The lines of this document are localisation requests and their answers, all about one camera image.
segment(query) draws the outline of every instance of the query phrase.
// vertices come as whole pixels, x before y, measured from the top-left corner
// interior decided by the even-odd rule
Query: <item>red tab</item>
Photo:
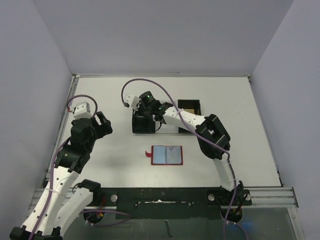
[[[148,158],[151,158],[152,157],[152,152],[147,152],[147,151],[145,151],[145,155],[148,157]]]

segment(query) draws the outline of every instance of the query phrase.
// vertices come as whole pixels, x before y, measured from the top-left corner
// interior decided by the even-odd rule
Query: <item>gray wall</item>
[[[308,240],[320,239],[320,1],[295,0],[252,75],[252,88]]]
[[[77,74],[251,74],[293,0],[34,0]]]
[[[0,1],[0,239],[48,166],[71,73],[31,0]]]

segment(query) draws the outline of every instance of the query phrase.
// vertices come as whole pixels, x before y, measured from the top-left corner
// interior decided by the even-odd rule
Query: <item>cable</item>
[[[102,198],[102,203],[101,203],[99,209],[103,209],[105,205],[106,205],[106,198],[103,197],[103,198]]]
[[[160,122],[160,126],[158,127],[157,130],[155,130],[155,132],[156,132],[156,131],[159,131],[161,127],[162,127],[162,122]]]
[[[129,221],[131,219],[131,216],[127,213],[124,212],[120,212],[120,211],[110,211],[110,210],[102,210],[102,209],[93,209],[93,210],[83,210],[81,212],[81,214],[86,214],[86,213],[107,213],[107,214],[119,214],[119,215],[123,215],[123,216],[127,216],[128,218],[123,219],[121,221],[118,222],[112,222],[112,223],[107,223],[107,224],[93,224],[94,227],[111,227],[111,226],[115,226],[115,225],[119,225],[119,224],[123,224],[127,221]],[[88,219],[90,217],[92,217],[94,215],[90,215],[88,216],[85,220],[88,221]]]
[[[193,129],[191,129],[191,127],[188,126],[188,124],[186,124],[185,120],[183,119],[181,113],[179,112],[179,109],[175,103],[175,101],[173,100],[173,98],[170,96],[170,94],[167,92],[167,90],[161,86],[159,83],[155,82],[155,81],[152,81],[152,80],[149,80],[149,79],[146,79],[146,78],[134,78],[134,79],[131,79],[129,81],[127,81],[123,87],[122,87],[122,90],[121,90],[121,101],[122,103],[125,105],[125,101],[124,101],[124,90],[126,88],[126,86],[131,83],[131,82],[134,82],[134,81],[145,81],[145,82],[149,82],[149,83],[152,83],[152,84],[155,84],[157,85],[159,88],[161,88],[165,94],[168,96],[168,98],[170,99],[171,103],[173,104],[174,108],[176,109],[180,119],[181,119],[181,122],[183,123],[183,125],[192,133],[194,134],[197,138],[201,139],[202,141],[212,145],[214,148],[224,152],[226,155],[227,155],[227,162],[230,166],[230,170],[231,170],[231,174],[232,174],[232,177],[234,179],[234,190],[233,190],[233,195],[232,195],[232,198],[231,198],[231,201],[230,201],[230,204],[228,206],[228,209],[226,211],[226,214],[225,214],[225,217],[224,217],[224,223],[223,223],[223,239],[226,240],[226,224],[227,224],[227,219],[228,219],[228,215],[229,215],[229,212],[230,212],[230,209],[232,207],[232,204],[236,198],[236,192],[237,192],[237,180],[236,180],[236,174],[235,174],[235,171],[231,165],[231,162],[230,162],[230,153],[223,149],[222,147],[218,146],[217,144],[205,139],[204,137],[200,136],[199,134],[197,134]]]
[[[78,185],[79,185],[79,184],[80,184],[80,182],[78,182],[76,185],[73,186],[73,188],[72,188],[72,193],[73,193],[73,194],[75,194],[74,190],[75,190],[75,188],[78,188]]]
[[[238,206],[238,207],[236,208],[236,210],[234,211],[234,214],[237,214],[237,213],[241,210],[242,205],[244,204],[244,201],[246,200],[247,196],[248,196],[248,193],[246,193],[246,194],[244,195],[243,199],[242,199],[242,200],[240,201],[240,203],[239,203],[239,206]]]
[[[91,99],[95,105],[95,109],[94,109],[94,112],[92,114],[92,117],[94,117],[96,114],[97,114],[97,111],[98,111],[98,103],[97,101],[92,97],[92,96],[89,96],[89,95],[86,95],[86,94],[79,94],[79,95],[74,95],[72,97],[70,97],[68,99],[68,101],[66,101],[66,109],[68,110],[68,112],[72,113],[72,111],[70,110],[70,102],[73,100],[73,99],[76,99],[76,98],[88,98],[88,99]]]
[[[93,102],[94,102],[94,105],[95,105],[95,110],[93,112],[93,115],[92,117],[94,117],[96,114],[97,114],[97,111],[98,111],[98,103],[97,101],[92,97],[92,96],[89,96],[89,95],[86,95],[86,94],[79,94],[79,95],[75,95],[71,98],[69,98],[67,101],[66,101],[66,108],[68,110],[68,112],[70,111],[70,106],[69,106],[69,103],[73,100],[73,99],[76,99],[76,98],[80,98],[80,97],[84,97],[84,98],[89,98],[91,99]],[[60,150],[63,148],[63,146],[65,144],[67,144],[70,140],[70,137],[68,137],[63,143],[61,143],[61,145],[57,148],[57,150],[55,151],[54,155],[53,155],[53,158],[52,158],[52,161],[51,161],[51,171],[50,171],[50,181],[49,181],[49,193],[48,193],[48,197],[45,201],[45,204],[43,206],[43,209],[37,219],[37,221],[35,222],[35,225],[31,231],[31,234],[28,238],[28,240],[32,240],[34,238],[34,235],[35,235],[35,232],[36,232],[36,229],[38,228],[43,216],[45,215],[45,212],[48,208],[48,205],[50,203],[50,200],[51,200],[51,197],[52,197],[52,191],[50,190],[53,190],[54,188],[54,169],[55,169],[55,161],[56,161],[56,158],[57,158],[57,155],[58,153],[60,152]]]
[[[238,224],[238,223],[236,223],[236,222],[233,222],[233,221],[229,221],[229,220],[228,220],[227,222],[228,222],[228,223],[231,223],[231,224],[234,224],[234,225],[236,225],[238,228],[240,228],[240,229],[242,230],[244,236],[245,236],[245,239],[246,239],[246,240],[249,240],[249,236],[248,236],[245,228],[244,228],[242,225],[240,225],[240,224]]]

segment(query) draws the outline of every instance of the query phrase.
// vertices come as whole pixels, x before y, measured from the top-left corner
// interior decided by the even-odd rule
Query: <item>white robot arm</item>
[[[111,123],[102,112],[97,112],[100,123],[90,114],[89,104],[75,106],[70,144],[66,141],[54,162],[53,187],[50,181],[37,205],[21,227],[14,227],[11,240],[62,240],[81,211],[89,204],[99,206],[102,200],[101,185],[90,180],[78,184],[74,195],[62,206],[68,190],[90,159],[95,141],[112,133]]]
[[[124,98],[126,107],[132,108],[139,115],[158,121],[162,124],[174,125],[186,130],[192,130],[207,140],[217,144],[225,150],[230,149],[230,136],[216,115],[211,114],[209,117],[192,114],[183,109],[179,109],[184,123],[182,122],[176,108],[168,102],[160,103],[156,100],[150,91],[147,91],[139,97],[127,94]],[[201,151],[208,158],[211,158],[215,164],[220,177],[221,186],[232,191],[235,187],[234,178],[227,158],[223,152],[215,149],[206,142],[198,139]]]

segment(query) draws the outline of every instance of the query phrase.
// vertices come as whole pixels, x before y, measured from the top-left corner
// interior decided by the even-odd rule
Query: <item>black box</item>
[[[200,100],[178,100],[178,108],[195,115],[201,115]],[[179,133],[189,133],[188,130],[179,127]]]
[[[156,123],[148,118],[132,112],[132,132],[134,134],[154,134],[156,132]]]

